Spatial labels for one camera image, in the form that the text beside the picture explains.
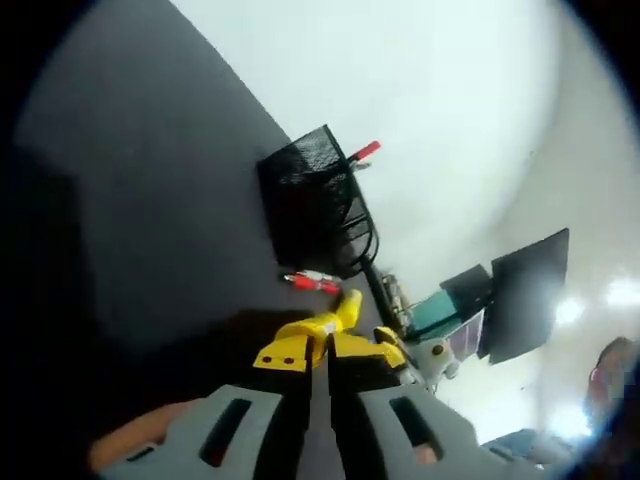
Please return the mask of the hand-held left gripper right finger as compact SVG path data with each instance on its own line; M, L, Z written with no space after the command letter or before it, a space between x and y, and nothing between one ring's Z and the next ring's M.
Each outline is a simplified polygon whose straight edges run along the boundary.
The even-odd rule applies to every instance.
M327 339L331 426L349 479L540 479L542 469L482 447L472 424L400 380L395 346Z

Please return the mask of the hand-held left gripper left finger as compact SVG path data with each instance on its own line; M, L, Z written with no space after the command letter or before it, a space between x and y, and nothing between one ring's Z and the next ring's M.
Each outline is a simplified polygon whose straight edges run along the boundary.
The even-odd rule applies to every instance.
M293 479L309 425L315 327L289 323L249 377L218 387L176 418L162 442L107 465L102 479Z

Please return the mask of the person's left hand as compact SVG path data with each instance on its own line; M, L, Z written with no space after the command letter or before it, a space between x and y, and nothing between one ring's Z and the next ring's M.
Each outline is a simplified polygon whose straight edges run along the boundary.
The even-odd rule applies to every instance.
M197 402L195 399L164 405L96 440L89 450L89 467L98 472L145 444L162 442L171 423Z

